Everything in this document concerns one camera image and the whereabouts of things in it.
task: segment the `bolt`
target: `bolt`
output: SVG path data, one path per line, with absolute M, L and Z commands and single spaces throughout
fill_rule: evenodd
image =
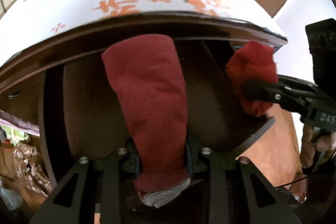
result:
M 81 157 L 79 159 L 80 164 L 87 164 L 89 161 L 90 161 L 90 159 L 88 157 Z
M 241 164 L 248 164 L 250 162 L 250 159 L 248 157 L 240 157 L 239 162 Z
M 203 155 L 210 155 L 212 153 L 212 150 L 209 147 L 203 147 L 201 151 Z
M 126 155 L 127 154 L 127 149 L 125 147 L 121 147 L 118 149 L 118 155 Z

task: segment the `white wall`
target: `white wall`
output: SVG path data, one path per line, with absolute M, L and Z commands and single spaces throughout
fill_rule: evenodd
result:
M 278 74 L 314 82 L 305 26 L 328 18 L 336 19 L 336 8 L 331 0 L 287 0 L 274 17 L 289 41 L 288 45 L 274 55 Z M 303 124 L 299 118 L 300 115 L 293 114 L 297 137 L 301 143 Z

